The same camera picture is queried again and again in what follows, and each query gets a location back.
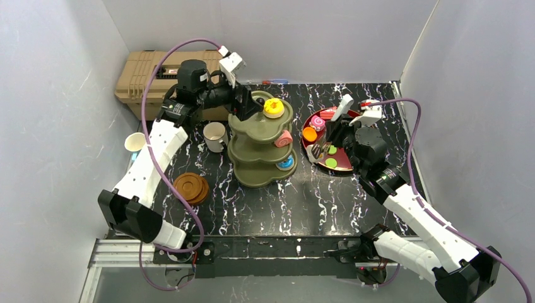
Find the yellow frosted donut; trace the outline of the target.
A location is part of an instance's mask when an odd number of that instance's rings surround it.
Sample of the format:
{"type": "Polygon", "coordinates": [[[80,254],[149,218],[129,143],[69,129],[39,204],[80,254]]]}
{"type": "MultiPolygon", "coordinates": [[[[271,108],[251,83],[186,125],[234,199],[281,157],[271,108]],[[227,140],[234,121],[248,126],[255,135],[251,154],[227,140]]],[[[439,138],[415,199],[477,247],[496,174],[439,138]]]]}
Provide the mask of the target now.
{"type": "Polygon", "coordinates": [[[285,112],[285,106],[281,99],[270,98],[265,101],[263,114],[270,119],[277,119],[285,112]]]}

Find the white handled metal tongs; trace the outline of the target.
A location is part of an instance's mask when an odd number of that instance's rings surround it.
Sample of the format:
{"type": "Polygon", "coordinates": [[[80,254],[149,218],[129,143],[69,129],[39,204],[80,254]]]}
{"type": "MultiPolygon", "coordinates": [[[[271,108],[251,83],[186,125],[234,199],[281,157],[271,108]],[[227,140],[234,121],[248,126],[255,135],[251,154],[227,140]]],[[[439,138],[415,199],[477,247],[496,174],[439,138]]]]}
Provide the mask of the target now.
{"type": "Polygon", "coordinates": [[[354,100],[351,95],[343,95],[334,117],[331,120],[326,121],[326,134],[321,136],[315,143],[322,148],[323,156],[327,154],[331,145],[336,148],[342,147],[342,136],[350,118],[348,111],[353,103],[354,100]]]}

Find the green three-tier dessert stand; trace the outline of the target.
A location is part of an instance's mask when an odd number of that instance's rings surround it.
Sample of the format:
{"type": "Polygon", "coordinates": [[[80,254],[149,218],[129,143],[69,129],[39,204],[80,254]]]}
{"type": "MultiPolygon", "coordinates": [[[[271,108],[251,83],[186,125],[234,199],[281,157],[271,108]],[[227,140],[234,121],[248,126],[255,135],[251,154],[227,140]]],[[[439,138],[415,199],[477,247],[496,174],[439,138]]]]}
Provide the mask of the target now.
{"type": "Polygon", "coordinates": [[[244,186],[260,188],[273,181],[291,176],[297,169],[297,154],[293,143],[277,148],[274,141],[284,130],[292,132],[293,108],[285,100],[284,114],[277,119],[267,118],[258,112],[245,121],[234,115],[228,117],[232,131],[228,143],[228,157],[233,164],[237,180],[244,186]],[[291,170],[282,171],[276,164],[293,155],[295,165],[291,170]]]}

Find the white cream cake piece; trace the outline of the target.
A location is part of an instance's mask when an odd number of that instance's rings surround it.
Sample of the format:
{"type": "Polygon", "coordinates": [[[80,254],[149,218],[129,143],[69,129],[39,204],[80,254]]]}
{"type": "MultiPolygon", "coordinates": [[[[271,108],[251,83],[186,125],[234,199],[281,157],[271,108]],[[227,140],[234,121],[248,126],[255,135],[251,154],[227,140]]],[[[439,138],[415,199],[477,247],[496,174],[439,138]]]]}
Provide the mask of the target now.
{"type": "Polygon", "coordinates": [[[311,163],[318,163],[323,159],[322,148],[318,144],[311,144],[306,147],[308,159],[311,163]]]}

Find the blue frosted donut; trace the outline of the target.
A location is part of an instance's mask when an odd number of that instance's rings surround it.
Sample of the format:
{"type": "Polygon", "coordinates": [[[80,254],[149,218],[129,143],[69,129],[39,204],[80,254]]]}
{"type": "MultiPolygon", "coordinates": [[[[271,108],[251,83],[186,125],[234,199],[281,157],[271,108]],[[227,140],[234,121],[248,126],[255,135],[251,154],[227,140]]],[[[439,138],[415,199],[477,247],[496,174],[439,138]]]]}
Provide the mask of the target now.
{"type": "Polygon", "coordinates": [[[295,159],[293,155],[289,155],[284,161],[281,161],[276,164],[276,167],[279,170],[287,171],[291,170],[295,165],[295,159]]]}

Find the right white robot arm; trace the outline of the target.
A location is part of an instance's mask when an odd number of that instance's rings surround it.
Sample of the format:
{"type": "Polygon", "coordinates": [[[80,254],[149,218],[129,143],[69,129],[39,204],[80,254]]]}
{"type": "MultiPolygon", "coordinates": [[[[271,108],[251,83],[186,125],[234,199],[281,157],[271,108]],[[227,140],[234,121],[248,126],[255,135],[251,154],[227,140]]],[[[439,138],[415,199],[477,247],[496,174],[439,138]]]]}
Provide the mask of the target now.
{"type": "Polygon", "coordinates": [[[326,142],[342,148],[365,192],[399,216],[426,244],[406,241],[378,224],[362,235],[374,254],[393,260],[434,284],[446,302],[475,302],[497,281],[500,265],[493,247],[476,248],[456,235],[448,223],[409,184],[402,169],[386,159],[380,131],[347,117],[327,121],[326,142]]]}

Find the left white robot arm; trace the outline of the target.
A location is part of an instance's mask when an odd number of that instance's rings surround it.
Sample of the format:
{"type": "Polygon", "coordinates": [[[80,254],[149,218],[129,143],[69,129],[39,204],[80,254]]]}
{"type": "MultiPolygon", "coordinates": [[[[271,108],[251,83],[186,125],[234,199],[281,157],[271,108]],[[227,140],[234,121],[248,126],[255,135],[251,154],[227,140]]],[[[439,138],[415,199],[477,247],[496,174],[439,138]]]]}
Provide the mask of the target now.
{"type": "Polygon", "coordinates": [[[152,210],[153,196],[160,182],[172,183],[165,171],[172,157],[199,123],[204,109],[224,106],[232,117],[243,121],[263,106],[252,98],[251,90],[237,83],[235,73],[243,66],[236,53],[219,61],[211,82],[204,61],[181,63],[177,83],[164,96],[162,107],[150,131],[142,133],[144,143],[125,176],[98,196],[98,204],[110,229],[173,253],[186,253],[184,230],[168,223],[152,210]]]}

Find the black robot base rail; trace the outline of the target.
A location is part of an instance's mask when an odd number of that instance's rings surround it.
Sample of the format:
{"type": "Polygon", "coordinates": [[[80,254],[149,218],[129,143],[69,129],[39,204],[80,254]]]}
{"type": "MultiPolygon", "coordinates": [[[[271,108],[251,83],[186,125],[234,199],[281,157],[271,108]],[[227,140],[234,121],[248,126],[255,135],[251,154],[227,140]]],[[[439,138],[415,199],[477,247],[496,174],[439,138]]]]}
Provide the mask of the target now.
{"type": "Polygon", "coordinates": [[[194,257],[156,250],[155,264],[195,262],[198,278],[226,276],[335,276],[384,282],[386,261],[356,236],[209,235],[194,257]]]}

